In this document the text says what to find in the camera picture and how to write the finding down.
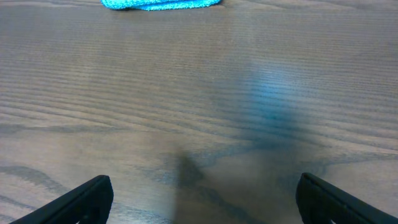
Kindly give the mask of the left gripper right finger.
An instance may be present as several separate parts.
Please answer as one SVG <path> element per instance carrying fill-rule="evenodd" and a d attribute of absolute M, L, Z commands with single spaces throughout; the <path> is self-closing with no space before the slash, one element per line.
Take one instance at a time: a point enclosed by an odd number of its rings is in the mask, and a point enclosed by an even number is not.
<path fill-rule="evenodd" d="M 397 224 L 396 217 L 308 172 L 300 177 L 295 200 L 304 224 Z"/>

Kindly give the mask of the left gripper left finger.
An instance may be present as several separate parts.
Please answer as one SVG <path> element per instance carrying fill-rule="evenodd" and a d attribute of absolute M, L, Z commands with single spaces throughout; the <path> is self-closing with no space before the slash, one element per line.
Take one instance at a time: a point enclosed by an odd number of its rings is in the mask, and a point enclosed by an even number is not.
<path fill-rule="evenodd" d="M 106 224 L 113 198 L 109 176 L 98 175 L 10 224 Z"/>

